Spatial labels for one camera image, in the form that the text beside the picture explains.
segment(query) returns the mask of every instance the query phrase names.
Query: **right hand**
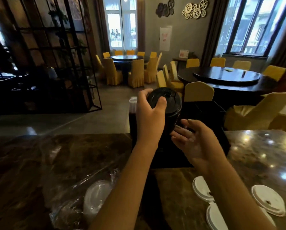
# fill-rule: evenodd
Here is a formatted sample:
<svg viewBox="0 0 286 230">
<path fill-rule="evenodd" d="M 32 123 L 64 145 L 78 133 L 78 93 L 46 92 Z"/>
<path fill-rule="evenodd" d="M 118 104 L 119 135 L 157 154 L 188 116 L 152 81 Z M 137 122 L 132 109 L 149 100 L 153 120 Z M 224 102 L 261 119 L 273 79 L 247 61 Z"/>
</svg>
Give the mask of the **right hand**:
<svg viewBox="0 0 286 230">
<path fill-rule="evenodd" d="M 214 132 L 198 120 L 182 119 L 181 123 L 193 129 L 195 133 L 176 125 L 171 132 L 173 143 L 183 151 L 188 161 L 203 176 L 208 176 L 212 163 L 226 160 L 224 151 Z"/>
</svg>

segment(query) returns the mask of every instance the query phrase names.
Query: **stack of cups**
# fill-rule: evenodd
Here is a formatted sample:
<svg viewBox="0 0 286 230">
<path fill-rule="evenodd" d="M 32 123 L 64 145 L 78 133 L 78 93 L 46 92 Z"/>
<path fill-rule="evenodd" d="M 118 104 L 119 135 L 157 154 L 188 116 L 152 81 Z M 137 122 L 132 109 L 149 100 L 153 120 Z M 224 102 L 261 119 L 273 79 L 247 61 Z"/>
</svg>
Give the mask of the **stack of cups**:
<svg viewBox="0 0 286 230">
<path fill-rule="evenodd" d="M 132 138 L 132 148 L 134 148 L 137 142 L 137 119 L 136 119 L 137 101 L 138 97 L 131 97 L 129 99 L 129 128 L 130 128 L 130 135 Z"/>
</svg>

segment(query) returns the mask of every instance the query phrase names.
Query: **left hand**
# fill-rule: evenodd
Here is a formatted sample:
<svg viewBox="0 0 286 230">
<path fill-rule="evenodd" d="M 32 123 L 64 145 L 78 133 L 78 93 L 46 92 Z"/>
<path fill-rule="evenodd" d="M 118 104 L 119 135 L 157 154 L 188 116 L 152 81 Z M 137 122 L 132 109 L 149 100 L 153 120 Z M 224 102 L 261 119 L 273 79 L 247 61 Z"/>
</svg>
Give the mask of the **left hand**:
<svg viewBox="0 0 286 230">
<path fill-rule="evenodd" d="M 165 123 L 166 99 L 160 97 L 155 108 L 151 108 L 146 100 L 152 88 L 142 90 L 138 94 L 137 102 L 137 142 L 157 146 L 162 135 Z"/>
</svg>

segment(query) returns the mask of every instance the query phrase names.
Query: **black metal frame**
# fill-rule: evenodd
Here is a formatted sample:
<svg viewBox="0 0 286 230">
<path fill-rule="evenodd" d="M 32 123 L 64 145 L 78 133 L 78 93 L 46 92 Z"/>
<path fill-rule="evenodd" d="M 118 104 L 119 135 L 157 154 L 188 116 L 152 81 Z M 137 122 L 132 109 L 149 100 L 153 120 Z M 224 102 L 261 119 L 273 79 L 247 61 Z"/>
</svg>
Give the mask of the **black metal frame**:
<svg viewBox="0 0 286 230">
<path fill-rule="evenodd" d="M 279 0 L 275 0 L 275 3 L 274 3 L 274 6 L 273 6 L 273 8 L 271 10 L 270 16 L 273 14 L 274 9 L 275 9 L 278 1 Z M 244 40 L 244 43 L 243 43 L 241 51 L 240 52 L 231 52 L 231 49 L 232 49 L 232 46 L 233 46 L 233 42 L 234 42 L 234 39 L 236 37 L 237 31 L 238 31 L 238 28 L 239 28 L 239 25 L 240 25 L 240 22 L 241 22 L 241 18 L 242 18 L 244 9 L 245 9 L 246 2 L 247 2 L 247 0 L 241 0 L 240 7 L 239 7 L 239 10 L 238 10 L 238 13 L 237 13 L 234 25 L 233 25 L 233 29 L 231 31 L 231 35 L 230 35 L 230 38 L 229 38 L 229 42 L 228 42 L 225 54 L 250 56 L 250 57 L 252 57 L 252 56 L 255 56 L 255 57 L 268 57 L 268 54 L 269 54 L 269 52 L 271 50 L 271 47 L 272 47 L 272 45 L 273 45 L 273 43 L 274 43 L 274 41 L 275 41 L 275 39 L 276 39 L 276 37 L 277 37 L 277 35 L 279 33 L 279 30 L 280 30 L 280 28 L 281 28 L 281 26 L 283 24 L 283 21 L 284 21 L 284 19 L 286 17 L 286 6 L 284 7 L 282 15 L 281 15 L 281 17 L 280 17 L 280 19 L 278 21 L 278 24 L 276 26 L 276 29 L 275 29 L 273 35 L 271 36 L 270 42 L 269 42 L 269 44 L 268 44 L 264 54 L 263 55 L 257 55 L 256 54 L 256 52 L 257 52 L 257 50 L 258 50 L 258 48 L 260 46 L 260 42 L 261 42 L 261 41 L 259 41 L 259 43 L 258 43 L 258 45 L 256 47 L 256 50 L 255 50 L 255 53 L 252 54 L 252 55 L 248 55 L 248 54 L 244 54 L 244 50 L 246 48 L 246 45 L 247 45 L 248 40 L 249 40 L 249 37 L 250 37 L 251 32 L 253 30 L 253 26 L 255 25 L 255 22 L 256 22 L 258 14 L 259 14 L 261 5 L 263 3 L 263 0 L 259 0 L 259 2 L 257 4 L 256 10 L 254 12 L 254 15 L 253 15 L 252 21 L 250 23 L 249 30 L 248 30 L 248 32 L 246 34 L 246 37 L 245 37 L 245 40 Z M 264 27 L 264 30 L 263 30 L 262 34 L 261 34 L 261 39 L 263 38 L 263 36 L 265 34 L 265 31 L 267 29 L 267 26 L 269 25 L 269 22 L 270 22 L 270 18 L 267 20 L 267 23 L 266 23 L 266 25 Z"/>
<path fill-rule="evenodd" d="M 8 1 L 7 0 L 2 0 L 2 1 L 3 1 L 3 4 L 4 4 L 5 8 L 6 8 L 6 11 L 7 11 L 9 19 L 14 24 L 16 31 L 20 35 L 20 39 L 21 39 L 22 43 L 24 42 L 24 45 L 25 45 L 24 49 L 25 49 L 25 51 L 27 53 L 30 65 L 32 65 L 33 67 L 36 66 L 36 64 L 34 62 L 34 59 L 31 56 L 30 51 L 38 50 L 40 52 L 41 56 L 42 56 L 42 59 L 43 59 L 44 63 L 48 66 L 48 64 L 46 62 L 46 57 L 43 54 L 43 51 L 44 50 L 51 50 L 51 52 L 53 54 L 53 57 L 54 57 L 54 61 L 55 61 L 56 67 L 57 67 L 57 70 L 60 71 L 60 72 L 68 71 L 69 73 L 71 73 L 73 80 L 76 81 L 74 83 L 72 81 L 72 86 L 75 87 L 75 88 L 79 88 L 82 91 L 84 91 L 84 90 L 87 91 L 87 97 L 88 97 L 88 100 L 89 100 L 90 106 L 91 106 L 89 112 L 93 112 L 93 111 L 96 111 L 96 110 L 102 110 L 102 104 L 101 104 L 101 100 L 100 100 L 99 89 L 98 89 L 98 86 L 97 86 L 97 80 L 96 80 L 96 76 L 95 76 L 95 69 L 94 69 L 94 66 L 93 66 L 93 61 L 92 61 L 91 51 L 90 51 L 88 37 L 87 37 L 87 33 L 86 33 L 86 26 L 85 26 L 85 22 L 84 22 L 84 16 L 83 16 L 83 12 L 82 12 L 82 9 L 81 9 L 82 6 L 81 6 L 80 0 L 78 0 L 78 3 L 79 3 L 80 15 L 81 15 L 82 25 L 84 27 L 84 31 L 77 31 L 75 29 L 75 25 L 74 25 L 74 22 L 73 22 L 72 13 L 71 13 L 71 9 L 70 9 L 68 0 L 63 0 L 63 1 L 64 1 L 65 9 L 66 9 L 66 12 L 67 12 L 66 14 L 67 14 L 67 17 L 68 17 L 68 22 L 69 22 L 69 25 L 70 25 L 69 29 L 65 28 L 63 19 L 62 19 L 60 14 L 57 15 L 58 18 L 59 18 L 60 26 L 55 25 L 54 27 L 45 27 L 43 19 L 42 19 L 42 16 L 40 14 L 39 8 L 38 8 L 37 3 L 36 3 L 35 0 L 33 0 L 33 4 L 34 4 L 35 8 L 37 9 L 37 15 L 38 15 L 38 17 L 40 19 L 42 27 L 34 27 L 33 26 L 32 22 L 31 22 L 31 19 L 29 17 L 27 8 L 26 8 L 25 3 L 24 3 L 23 0 L 20 0 L 20 3 L 21 3 L 22 8 L 23 8 L 23 10 L 25 12 L 25 15 L 26 15 L 26 18 L 28 20 L 28 23 L 29 23 L 30 27 L 19 27 L 17 22 L 16 22 L 16 19 L 15 19 L 14 15 L 13 15 L 10 7 L 9 7 Z M 56 11 L 62 12 L 60 10 L 58 1 L 57 0 L 53 0 L 53 1 L 54 1 L 53 4 L 54 4 L 54 7 L 55 7 Z M 49 6 L 49 1 L 46 0 L 46 3 L 47 3 L 48 11 L 51 11 L 52 8 Z M 38 38 L 35 35 L 35 31 L 37 31 L 37 30 L 44 31 L 45 36 L 46 36 L 46 40 L 47 40 L 49 46 L 41 46 L 40 45 L 40 42 L 38 42 Z M 27 45 L 25 43 L 25 40 L 24 40 L 24 38 L 23 38 L 23 36 L 21 34 L 21 32 L 23 32 L 23 31 L 29 31 L 29 32 L 32 33 L 32 35 L 33 35 L 33 37 L 34 37 L 34 39 L 35 39 L 35 41 L 37 43 L 38 48 L 28 48 L 27 47 Z M 56 31 L 56 32 L 59 33 L 60 46 L 52 46 L 52 44 L 50 42 L 49 35 L 48 35 L 49 31 Z M 73 42 L 74 42 L 74 46 L 73 47 L 71 47 L 70 44 L 69 44 L 67 33 L 71 33 L 71 35 L 72 35 Z M 86 38 L 86 41 L 87 41 L 87 46 L 81 46 L 80 45 L 79 40 L 77 38 L 77 33 L 84 33 L 85 34 L 85 38 Z M 73 55 L 72 55 L 72 49 L 76 50 L 76 54 L 78 56 L 78 60 L 79 60 L 80 66 L 77 66 L 75 64 L 75 60 L 74 60 Z M 84 65 L 83 57 L 82 57 L 82 54 L 81 54 L 81 50 L 82 49 L 87 49 L 88 50 L 91 66 L 85 66 Z M 64 57 L 63 59 L 64 59 L 65 64 L 67 66 L 64 67 L 64 68 L 60 68 L 59 65 L 58 65 L 57 58 L 56 58 L 56 55 L 54 53 L 54 50 L 57 50 L 57 51 L 60 50 L 61 52 L 67 52 L 67 56 L 68 56 L 68 58 L 69 58 L 69 60 L 71 62 L 71 66 L 69 66 L 69 63 L 66 60 L 66 57 Z M 92 73 L 93 73 L 92 74 L 92 78 L 94 78 L 93 84 L 89 84 L 88 80 L 87 80 L 87 71 L 89 71 L 89 70 L 91 70 Z M 100 106 L 95 105 L 94 102 L 93 102 L 93 98 L 92 98 L 92 95 L 91 95 L 91 89 L 92 89 L 92 92 L 94 93 L 94 90 L 93 90 L 94 88 L 96 88 Z"/>
</svg>

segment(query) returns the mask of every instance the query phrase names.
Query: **countertop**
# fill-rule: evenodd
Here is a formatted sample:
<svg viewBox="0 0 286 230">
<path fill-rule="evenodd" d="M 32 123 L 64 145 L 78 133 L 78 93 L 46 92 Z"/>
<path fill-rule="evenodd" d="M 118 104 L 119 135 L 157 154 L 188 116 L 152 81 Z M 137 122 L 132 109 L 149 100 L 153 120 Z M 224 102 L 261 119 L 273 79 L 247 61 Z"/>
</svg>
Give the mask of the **countertop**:
<svg viewBox="0 0 286 230">
<path fill-rule="evenodd" d="M 286 132 L 226 135 L 231 144 L 228 159 L 247 188 L 267 185 L 286 205 Z M 86 228 L 84 221 L 61 221 L 61 203 L 80 210 L 86 188 L 110 179 L 130 152 L 131 140 L 125 134 L 0 137 L 0 229 L 53 229 L 50 217 L 58 217 L 55 223 L 65 228 Z M 192 190 L 196 176 L 195 168 L 151 170 L 135 229 L 209 229 L 208 203 Z M 286 230 L 286 216 L 271 217 L 278 229 Z"/>
</svg>

